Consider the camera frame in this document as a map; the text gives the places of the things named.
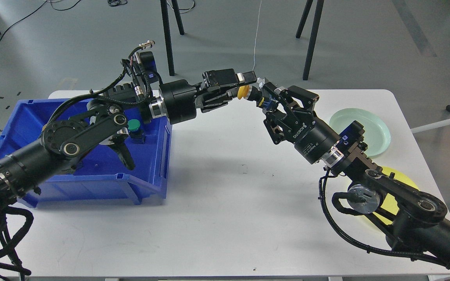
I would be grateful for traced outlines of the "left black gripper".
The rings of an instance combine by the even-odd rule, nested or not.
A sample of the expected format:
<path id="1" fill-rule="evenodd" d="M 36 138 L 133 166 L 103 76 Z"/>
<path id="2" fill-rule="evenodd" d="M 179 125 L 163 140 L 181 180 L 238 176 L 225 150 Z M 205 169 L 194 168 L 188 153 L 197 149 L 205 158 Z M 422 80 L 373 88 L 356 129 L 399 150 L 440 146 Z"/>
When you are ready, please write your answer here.
<path id="1" fill-rule="evenodd" d="M 159 86 L 159 96 L 149 104 L 152 119 L 166 117 L 171 125 L 194 119 L 196 109 L 202 113 L 223 107 L 238 96 L 239 88 L 257 81 L 254 71 L 236 73 L 234 69 L 206 71 L 204 81 L 190 85 L 187 80 L 167 82 Z M 205 90 L 198 95 L 202 86 Z"/>

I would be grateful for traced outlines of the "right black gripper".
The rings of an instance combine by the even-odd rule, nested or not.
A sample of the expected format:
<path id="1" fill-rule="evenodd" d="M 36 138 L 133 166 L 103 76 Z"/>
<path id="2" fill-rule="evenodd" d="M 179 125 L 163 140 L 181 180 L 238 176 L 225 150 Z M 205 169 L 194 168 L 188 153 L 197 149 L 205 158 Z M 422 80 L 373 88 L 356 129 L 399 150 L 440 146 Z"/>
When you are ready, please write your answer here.
<path id="1" fill-rule="evenodd" d="M 335 165 L 343 158 L 343 153 L 336 147 L 340 136 L 314 111 L 319 100 L 317 94 L 293 85 L 276 88 L 274 98 L 282 106 L 266 111 L 264 120 L 274 144 L 293 143 L 311 164 L 323 160 L 327 165 Z"/>

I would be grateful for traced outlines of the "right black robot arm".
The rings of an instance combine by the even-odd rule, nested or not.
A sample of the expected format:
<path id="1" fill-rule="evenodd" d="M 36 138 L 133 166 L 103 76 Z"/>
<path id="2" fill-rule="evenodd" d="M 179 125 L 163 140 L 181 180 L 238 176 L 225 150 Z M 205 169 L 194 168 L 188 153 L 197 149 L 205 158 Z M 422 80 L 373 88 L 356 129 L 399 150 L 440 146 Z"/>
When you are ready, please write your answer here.
<path id="1" fill-rule="evenodd" d="M 368 253 L 421 260 L 450 270 L 450 221 L 445 218 L 445 203 L 397 180 L 394 174 L 384 174 L 364 153 L 363 125 L 354 121 L 336 133 L 317 116 L 314 106 L 318 99 L 317 94 L 300 87 L 277 88 L 271 82 L 248 95 L 248 100 L 263 110 L 264 124 L 275 144 L 291 142 L 309 163 L 325 163 L 318 199 L 327 221 L 341 238 Z M 330 215 L 326 183 L 340 174 L 350 178 L 351 184 L 346 192 L 333 194 L 334 208 L 346 215 L 366 217 L 385 234 L 389 250 L 357 241 Z"/>

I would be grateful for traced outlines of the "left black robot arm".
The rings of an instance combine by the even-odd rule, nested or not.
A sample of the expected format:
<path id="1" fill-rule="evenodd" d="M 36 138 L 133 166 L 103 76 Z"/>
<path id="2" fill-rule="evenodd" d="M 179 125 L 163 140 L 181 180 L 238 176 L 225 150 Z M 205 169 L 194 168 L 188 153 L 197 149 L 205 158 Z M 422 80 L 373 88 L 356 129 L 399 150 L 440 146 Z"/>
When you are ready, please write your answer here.
<path id="1" fill-rule="evenodd" d="M 70 98 L 58 106 L 34 142 L 0 159 L 0 269 L 17 272 L 20 280 L 30 275 L 16 254 L 16 246 L 30 230 L 34 217 L 29 210 L 14 207 L 30 191 L 57 174 L 74 171 L 77 164 L 100 144 L 107 145 L 129 170 L 135 162 L 125 140 L 129 121 L 125 111 L 136 108 L 144 123 L 158 117 L 180 123 L 248 94 L 257 81 L 254 71 L 233 69 L 203 73 L 203 81 L 162 83 L 152 67 L 147 41 L 121 61 L 123 72 L 105 89 Z"/>

